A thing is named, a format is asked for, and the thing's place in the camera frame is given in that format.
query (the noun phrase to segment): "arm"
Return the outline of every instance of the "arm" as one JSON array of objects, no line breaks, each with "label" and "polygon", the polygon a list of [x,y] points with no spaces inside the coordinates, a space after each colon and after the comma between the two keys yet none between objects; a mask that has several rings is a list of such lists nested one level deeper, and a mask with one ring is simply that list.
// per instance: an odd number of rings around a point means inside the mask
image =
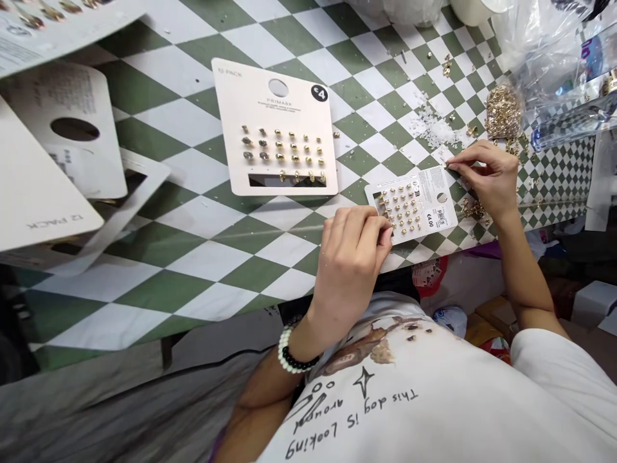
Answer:
[{"label": "arm", "polygon": [[[368,307],[388,256],[391,228],[374,207],[341,208],[323,226],[313,301],[289,337],[289,352],[308,362],[343,339]],[[255,368],[227,425],[218,462],[252,462],[264,451],[291,407],[302,375],[283,369],[278,349]]]},{"label": "arm", "polygon": [[[472,166],[476,161],[486,166]],[[515,193],[518,159],[480,140],[449,159],[448,164],[471,184],[493,217],[502,254],[503,279],[520,328],[542,328],[569,339],[555,316],[551,294],[519,217]]]}]

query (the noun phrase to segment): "star graphic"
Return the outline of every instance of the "star graphic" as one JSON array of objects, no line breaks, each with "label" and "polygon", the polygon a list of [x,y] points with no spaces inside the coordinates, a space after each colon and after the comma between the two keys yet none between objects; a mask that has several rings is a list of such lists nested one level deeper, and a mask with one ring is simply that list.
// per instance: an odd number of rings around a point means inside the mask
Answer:
[{"label": "star graphic", "polygon": [[366,368],[362,367],[362,375],[355,380],[355,383],[353,384],[355,385],[359,385],[362,388],[362,396],[364,397],[364,399],[366,399],[366,384],[368,383],[368,380],[371,379],[373,376],[375,376],[374,374],[369,374],[368,371],[366,371]]}]

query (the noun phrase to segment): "white t-shirt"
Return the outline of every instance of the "white t-shirt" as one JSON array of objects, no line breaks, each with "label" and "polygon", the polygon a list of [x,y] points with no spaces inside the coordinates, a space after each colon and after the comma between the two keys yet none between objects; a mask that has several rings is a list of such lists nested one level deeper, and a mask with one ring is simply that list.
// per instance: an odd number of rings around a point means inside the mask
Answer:
[{"label": "white t-shirt", "polygon": [[259,462],[617,462],[617,387],[550,331],[520,332],[511,367],[377,293],[341,345]]}]

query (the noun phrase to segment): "green and white checkered surface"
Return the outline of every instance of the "green and white checkered surface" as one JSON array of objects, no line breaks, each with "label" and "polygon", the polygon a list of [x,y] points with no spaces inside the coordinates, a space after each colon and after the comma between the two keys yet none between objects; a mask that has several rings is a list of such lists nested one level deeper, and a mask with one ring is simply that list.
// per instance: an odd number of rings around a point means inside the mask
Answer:
[{"label": "green and white checkered surface", "polygon": [[[25,297],[31,309],[24,326],[45,368],[310,293],[323,221],[339,207],[365,204],[368,183],[442,161],[411,128],[418,91],[453,128],[476,125],[485,138],[483,102],[503,74],[489,23],[464,27],[449,6],[433,27],[417,30],[324,0],[147,5],[141,21],[72,59],[107,76],[121,146],[167,164],[172,175],[132,229],[83,275],[15,270],[19,282],[11,290],[20,292],[15,303]],[[450,78],[442,74],[448,54]],[[231,193],[213,57],[330,87],[332,120],[341,133],[335,141],[340,194]],[[584,212],[592,151],[593,142],[585,141],[534,161],[523,156],[519,197],[526,230]],[[463,204],[468,193],[449,175],[451,193]],[[463,219],[454,229],[395,248],[384,270],[495,237],[484,219]]]}]

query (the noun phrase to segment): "hand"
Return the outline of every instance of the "hand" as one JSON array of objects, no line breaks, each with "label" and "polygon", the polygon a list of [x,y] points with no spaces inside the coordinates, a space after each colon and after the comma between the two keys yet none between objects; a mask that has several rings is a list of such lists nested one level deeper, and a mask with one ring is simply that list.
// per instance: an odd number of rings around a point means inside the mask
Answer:
[{"label": "hand", "polygon": [[[472,166],[476,161],[483,162],[486,166]],[[446,162],[450,169],[469,182],[478,193],[484,209],[497,224],[513,213],[518,217],[516,177],[519,160],[516,157],[487,140],[479,140]]]},{"label": "hand", "polygon": [[[388,220],[370,206],[340,208],[325,221],[315,293],[303,319],[323,350],[343,339],[368,307],[391,235]],[[306,338],[306,326],[300,331]]]}]

